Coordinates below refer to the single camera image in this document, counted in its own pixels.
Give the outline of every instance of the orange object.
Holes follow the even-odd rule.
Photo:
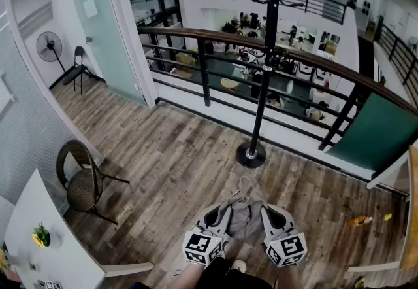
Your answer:
[[[373,217],[367,216],[358,216],[357,218],[351,219],[348,221],[348,226],[359,226],[363,224],[368,224],[373,220]]]

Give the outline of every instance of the standing fan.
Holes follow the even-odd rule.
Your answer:
[[[408,40],[408,47],[411,48],[412,53],[417,52],[417,45],[418,45],[418,38],[417,37],[411,37]]]
[[[58,36],[53,32],[42,33],[37,40],[37,52],[40,58],[46,62],[58,60],[59,65],[65,73],[65,69],[59,57],[63,52],[63,45]]]

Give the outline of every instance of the white table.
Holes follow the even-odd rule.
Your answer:
[[[33,228],[39,223],[60,237],[58,248],[41,248],[32,240]],[[58,210],[40,177],[38,169],[26,184],[8,223],[5,242],[16,260],[16,270],[27,289],[38,280],[60,283],[63,289],[93,289],[105,277],[148,271],[152,263],[136,265],[100,265],[75,237]],[[29,263],[37,264],[31,271]]]

